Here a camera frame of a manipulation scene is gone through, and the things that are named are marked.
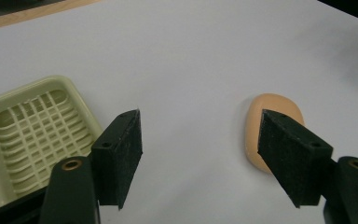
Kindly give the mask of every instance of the grid pattern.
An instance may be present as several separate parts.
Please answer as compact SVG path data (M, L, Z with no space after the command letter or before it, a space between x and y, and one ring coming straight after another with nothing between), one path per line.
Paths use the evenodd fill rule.
M88 155L95 140L64 91L12 106L0 119L0 148L18 197L45 187L58 161Z

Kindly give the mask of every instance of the white surface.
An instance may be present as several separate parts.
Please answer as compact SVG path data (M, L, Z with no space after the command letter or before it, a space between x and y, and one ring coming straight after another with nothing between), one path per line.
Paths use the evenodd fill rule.
M316 0L103 1L0 29L0 93L71 78L103 127L139 107L144 152L103 223L324 223L243 154L252 97L282 94L358 157L358 19Z

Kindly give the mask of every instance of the soap dish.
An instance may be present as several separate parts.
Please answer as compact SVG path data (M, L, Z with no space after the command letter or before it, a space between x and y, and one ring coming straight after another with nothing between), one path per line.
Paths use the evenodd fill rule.
M45 187L57 162L87 156L101 133L67 77L0 95L0 206Z

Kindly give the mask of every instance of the white table surface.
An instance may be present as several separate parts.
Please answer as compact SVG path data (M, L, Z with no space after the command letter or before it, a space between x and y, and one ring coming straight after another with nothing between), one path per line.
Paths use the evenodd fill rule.
M324 223L245 158L253 97L291 98L358 157L358 19L316 0L108 1L0 28L0 93L73 80L105 128L139 107L144 155L102 223Z

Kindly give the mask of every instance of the yellow plastic tray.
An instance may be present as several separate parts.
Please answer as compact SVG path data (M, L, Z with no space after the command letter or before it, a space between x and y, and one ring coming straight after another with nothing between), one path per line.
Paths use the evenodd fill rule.
M0 206L45 187L58 161L88 155L101 133L66 77L0 95Z

